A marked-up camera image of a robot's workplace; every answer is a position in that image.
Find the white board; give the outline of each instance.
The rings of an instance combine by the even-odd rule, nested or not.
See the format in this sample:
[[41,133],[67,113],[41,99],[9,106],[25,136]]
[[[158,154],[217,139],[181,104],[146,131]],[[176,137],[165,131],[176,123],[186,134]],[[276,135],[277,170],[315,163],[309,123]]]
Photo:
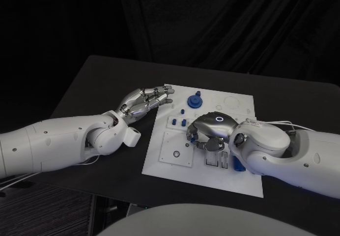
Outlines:
[[[208,112],[220,111],[232,116],[238,122],[245,121],[247,118],[256,119],[254,97],[176,85],[173,85],[173,89],[176,91],[171,95],[173,103],[163,105],[158,112],[143,174],[264,197],[261,176],[254,175],[248,170],[245,172],[234,170],[234,159],[228,147],[224,150],[228,154],[222,155],[222,151],[208,153],[185,139],[188,126]],[[194,109],[188,105],[188,97],[195,95],[196,91],[202,93],[204,104],[201,108]],[[183,119],[188,121],[186,126],[182,126]],[[169,140],[166,140],[165,142],[166,132],[176,141],[168,143]],[[208,137],[199,133],[199,141],[207,140]],[[185,146],[186,143],[194,147],[194,153]],[[183,153],[179,157],[175,157],[173,151],[179,148]],[[218,166],[208,165],[208,163],[214,163],[212,158],[218,158]]]

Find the blue object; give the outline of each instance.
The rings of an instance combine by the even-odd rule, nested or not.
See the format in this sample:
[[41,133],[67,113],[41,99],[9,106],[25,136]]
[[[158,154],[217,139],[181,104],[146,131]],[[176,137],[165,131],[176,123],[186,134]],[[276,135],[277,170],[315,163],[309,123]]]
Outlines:
[[188,105],[191,108],[196,109],[202,106],[202,103],[204,103],[204,100],[201,98],[201,91],[198,91],[196,94],[188,98]]
[[237,156],[232,156],[232,157],[234,157],[234,169],[235,169],[235,171],[240,171],[240,172],[247,171],[247,168],[244,167],[238,157]]

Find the dark background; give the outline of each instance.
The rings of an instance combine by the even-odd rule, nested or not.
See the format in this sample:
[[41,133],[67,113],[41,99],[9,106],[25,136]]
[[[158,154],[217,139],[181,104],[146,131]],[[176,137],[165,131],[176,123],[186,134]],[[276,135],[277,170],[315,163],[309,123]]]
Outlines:
[[0,1],[0,132],[50,118],[90,55],[339,85],[339,12],[338,0]]

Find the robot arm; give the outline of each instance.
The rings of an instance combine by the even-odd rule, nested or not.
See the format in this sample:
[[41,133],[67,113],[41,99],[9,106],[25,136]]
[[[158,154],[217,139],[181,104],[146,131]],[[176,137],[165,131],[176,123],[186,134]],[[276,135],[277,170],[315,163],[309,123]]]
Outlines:
[[188,139],[198,148],[220,150],[196,139],[198,131],[211,140],[228,143],[231,154],[257,175],[277,177],[292,185],[340,199],[340,135],[297,130],[284,132],[257,120],[241,124],[214,112],[199,117],[188,129]]
[[0,178],[62,169],[93,156],[111,154],[123,143],[135,147],[142,134],[129,124],[153,108],[172,103],[172,93],[171,86],[137,89],[116,112],[48,119],[0,134]]

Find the robotic hand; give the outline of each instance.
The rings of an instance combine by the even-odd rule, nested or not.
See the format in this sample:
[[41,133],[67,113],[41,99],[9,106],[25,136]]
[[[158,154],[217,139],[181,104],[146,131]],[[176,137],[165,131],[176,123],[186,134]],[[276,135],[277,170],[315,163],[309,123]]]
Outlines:
[[172,86],[137,89],[116,111],[48,119],[0,134],[0,178],[62,169],[93,156],[111,154],[123,143],[135,147],[142,134],[129,125],[153,108],[172,103],[173,93]]
[[[231,155],[254,174],[340,199],[340,135],[286,132],[273,125],[283,122],[247,119],[238,124],[231,116],[212,112],[188,127],[188,140],[208,151],[222,150],[228,143]],[[211,138],[207,143],[198,141],[198,132]]]

